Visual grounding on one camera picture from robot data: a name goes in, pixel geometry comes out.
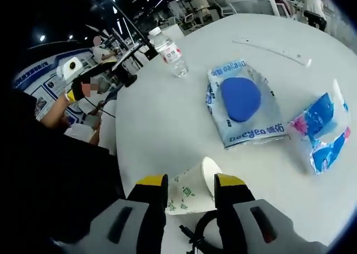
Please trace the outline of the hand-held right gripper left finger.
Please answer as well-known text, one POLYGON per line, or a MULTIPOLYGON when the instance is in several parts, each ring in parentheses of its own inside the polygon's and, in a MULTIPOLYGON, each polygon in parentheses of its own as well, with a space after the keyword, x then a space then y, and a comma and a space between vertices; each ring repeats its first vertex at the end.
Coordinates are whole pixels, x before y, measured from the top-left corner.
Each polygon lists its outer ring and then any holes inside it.
POLYGON ((161 253, 167 202, 166 174, 139 180, 127 199, 93 220, 89 253, 161 253))

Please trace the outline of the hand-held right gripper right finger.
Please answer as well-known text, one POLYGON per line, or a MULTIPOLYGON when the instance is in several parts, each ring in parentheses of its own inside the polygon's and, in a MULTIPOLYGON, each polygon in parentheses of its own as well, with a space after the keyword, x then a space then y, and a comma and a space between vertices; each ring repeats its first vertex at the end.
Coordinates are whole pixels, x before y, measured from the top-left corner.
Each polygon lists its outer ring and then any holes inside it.
POLYGON ((315 253, 315 242, 299 236, 292 220, 264 199, 256 199, 235 176, 214 176, 217 224, 224 253, 315 253))

